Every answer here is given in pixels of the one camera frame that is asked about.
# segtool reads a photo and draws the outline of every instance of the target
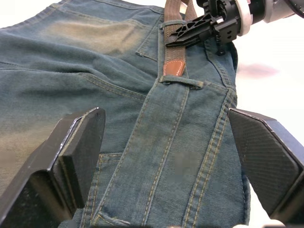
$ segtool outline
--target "brown belt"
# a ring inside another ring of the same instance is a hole
[[[187,4],[185,20],[196,18],[195,9],[192,0],[182,0]],[[167,0],[164,13],[164,21],[182,20],[180,14],[181,0]],[[164,40],[171,33],[177,30],[181,25],[167,25],[164,27]],[[163,66],[163,75],[181,76],[186,66],[185,47],[165,47],[165,61]]]

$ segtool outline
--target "leather tab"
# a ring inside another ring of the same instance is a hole
[[[180,77],[184,72],[185,61],[173,60],[163,66],[163,75],[174,75]]]

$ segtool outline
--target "denim fabric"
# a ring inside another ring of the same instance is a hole
[[[0,152],[13,163],[0,194],[60,118],[99,106],[104,140],[77,227],[248,222],[227,119],[236,52],[219,57],[208,40],[186,50],[181,78],[163,76],[163,26],[163,8],[63,0],[0,29]]]

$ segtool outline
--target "white table surface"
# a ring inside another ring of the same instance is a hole
[[[164,7],[164,0],[127,0]],[[0,28],[35,16],[59,0],[2,0]],[[203,10],[196,6],[198,15]],[[237,73],[238,108],[277,119],[304,145],[304,20],[293,16],[270,24],[260,22],[234,41],[239,65]],[[250,227],[267,220],[252,191]]]

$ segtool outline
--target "blue denim jeans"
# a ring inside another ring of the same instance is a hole
[[[0,29],[0,152],[13,161],[0,168],[0,194],[59,119],[99,106],[104,140],[77,227],[248,222],[227,119],[235,49],[219,57],[208,40],[186,50],[182,77],[163,76],[162,28],[160,7],[63,0]]]

